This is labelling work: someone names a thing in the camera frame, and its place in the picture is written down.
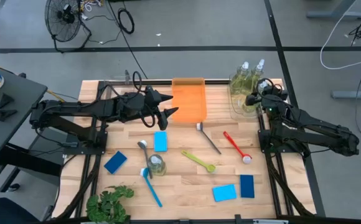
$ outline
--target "electric fan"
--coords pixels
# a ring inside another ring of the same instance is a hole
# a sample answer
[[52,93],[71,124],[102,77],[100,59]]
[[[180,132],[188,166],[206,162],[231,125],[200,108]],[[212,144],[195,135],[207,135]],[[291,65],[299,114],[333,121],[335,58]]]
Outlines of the electric fan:
[[57,48],[56,41],[67,42],[72,40],[80,30],[80,26],[83,26],[88,31],[87,38],[81,47],[67,50],[66,52],[82,49],[87,43],[92,33],[80,18],[80,0],[47,0],[45,5],[45,24],[58,52],[64,53],[65,51]]

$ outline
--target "green spoon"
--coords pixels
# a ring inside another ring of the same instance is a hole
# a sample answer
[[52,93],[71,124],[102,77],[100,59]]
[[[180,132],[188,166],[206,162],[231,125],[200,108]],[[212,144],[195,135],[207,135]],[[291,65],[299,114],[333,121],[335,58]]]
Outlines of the green spoon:
[[208,172],[214,172],[215,171],[215,166],[212,164],[206,164],[205,162],[201,161],[199,158],[195,157],[193,154],[188,153],[185,150],[182,150],[181,152],[183,155],[185,155],[186,157],[188,157],[189,159],[197,162],[198,164],[204,166]]

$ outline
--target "potted plant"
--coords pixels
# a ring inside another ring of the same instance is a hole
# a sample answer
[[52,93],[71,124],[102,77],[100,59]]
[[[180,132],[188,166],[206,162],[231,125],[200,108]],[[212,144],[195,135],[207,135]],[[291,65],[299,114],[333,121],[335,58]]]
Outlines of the potted plant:
[[125,208],[120,203],[120,198],[131,198],[134,192],[132,189],[127,189],[126,186],[110,186],[107,188],[114,189],[115,191],[103,191],[100,194],[100,200],[97,195],[93,195],[88,199],[88,218],[93,222],[123,223],[128,216]]

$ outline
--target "wooden table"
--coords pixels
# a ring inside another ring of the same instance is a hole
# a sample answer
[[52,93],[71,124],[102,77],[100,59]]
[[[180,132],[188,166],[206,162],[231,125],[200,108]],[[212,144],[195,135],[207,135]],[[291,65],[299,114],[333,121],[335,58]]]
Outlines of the wooden table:
[[[273,81],[282,84],[280,79]],[[93,101],[97,86],[98,81],[83,81],[79,100]],[[170,85],[157,85],[153,88],[160,93],[171,95]],[[163,204],[162,208],[157,206],[145,180],[140,176],[140,170],[146,166],[146,162],[143,151],[137,145],[138,141],[144,139],[148,143],[148,154],[155,153],[153,134],[159,131],[159,128],[158,125],[147,128],[141,120],[126,124],[110,123],[107,129],[109,133],[107,150],[101,159],[96,192],[99,194],[105,190],[105,187],[111,185],[127,185],[132,188],[135,192],[134,197],[122,201],[126,213],[131,215],[132,220],[232,219],[235,214],[240,214],[242,218],[275,218],[268,169],[258,142],[258,119],[247,118],[244,121],[231,119],[227,88],[227,85],[205,86],[207,119],[204,121],[204,131],[222,155],[211,148],[202,133],[196,130],[196,124],[174,123],[169,119],[166,129],[168,151],[158,153],[167,164],[167,172],[164,176],[154,176],[151,180]],[[124,93],[133,91],[133,87],[116,86],[116,90]],[[160,104],[161,109],[170,107],[171,101]],[[91,119],[76,118],[75,122],[89,126]],[[231,135],[242,151],[252,156],[251,164],[242,163],[239,153],[223,136],[223,131]],[[209,174],[204,167],[183,156],[181,154],[183,149],[208,163],[215,164],[216,173]],[[128,160],[115,175],[111,175],[103,165],[117,151],[121,151]],[[301,156],[296,153],[283,153],[282,156],[290,189],[304,206],[314,213],[312,194]],[[85,156],[78,155],[64,168],[60,196],[53,217],[63,212],[78,191],[84,159]],[[255,198],[240,197],[240,174],[254,175]],[[212,188],[226,184],[236,185],[237,199],[215,202]],[[278,190],[282,212],[285,214],[283,193],[280,187]],[[83,216],[87,215],[85,204],[89,195],[88,190],[84,199]]]

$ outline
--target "blue sponge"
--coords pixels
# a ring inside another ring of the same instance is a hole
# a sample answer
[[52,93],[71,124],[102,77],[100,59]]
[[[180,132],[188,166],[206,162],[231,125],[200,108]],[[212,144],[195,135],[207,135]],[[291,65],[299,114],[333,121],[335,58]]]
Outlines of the blue sponge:
[[165,131],[157,131],[154,133],[154,151],[167,151],[167,133]]
[[117,153],[105,164],[105,168],[110,172],[111,174],[114,174],[121,165],[124,164],[126,160],[126,157],[124,154],[117,151]]
[[213,197],[216,202],[221,202],[223,200],[235,199],[236,196],[236,187],[234,184],[224,185],[220,187],[212,188]]
[[240,192],[241,197],[255,198],[253,175],[240,175]]

